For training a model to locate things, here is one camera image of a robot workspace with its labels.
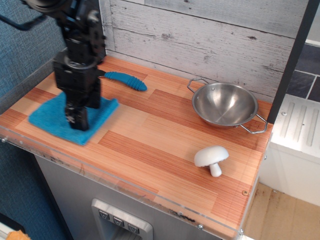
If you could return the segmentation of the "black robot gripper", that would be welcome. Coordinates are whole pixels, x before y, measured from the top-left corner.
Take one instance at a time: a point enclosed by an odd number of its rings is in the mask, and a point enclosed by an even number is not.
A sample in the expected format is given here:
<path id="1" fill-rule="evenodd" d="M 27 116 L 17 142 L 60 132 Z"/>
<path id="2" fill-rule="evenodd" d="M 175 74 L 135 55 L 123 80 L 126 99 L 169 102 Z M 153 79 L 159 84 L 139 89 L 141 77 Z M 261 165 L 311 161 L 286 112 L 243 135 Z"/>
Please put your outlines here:
<path id="1" fill-rule="evenodd" d="M 98 109 L 101 105 L 101 80 L 97 75 L 96 62 L 72 62 L 64 50 L 55 56 L 53 69 L 56 86 L 66 96 L 67 122 L 72 129 L 87 131 L 89 123 L 86 107 Z"/>

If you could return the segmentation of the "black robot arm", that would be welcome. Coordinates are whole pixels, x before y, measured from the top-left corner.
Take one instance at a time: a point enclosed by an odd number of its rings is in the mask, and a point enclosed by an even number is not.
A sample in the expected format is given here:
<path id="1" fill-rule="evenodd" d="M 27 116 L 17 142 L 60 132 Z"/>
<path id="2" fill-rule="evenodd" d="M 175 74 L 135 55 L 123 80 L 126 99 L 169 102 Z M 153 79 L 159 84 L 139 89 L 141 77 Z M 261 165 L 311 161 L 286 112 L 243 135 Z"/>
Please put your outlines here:
<path id="1" fill-rule="evenodd" d="M 65 93 L 65 117 L 73 129 L 89 129 L 87 109 L 101 104 L 98 65 L 106 56 L 97 0 L 25 0 L 24 4 L 56 20 L 66 49 L 53 59 L 56 86 Z"/>

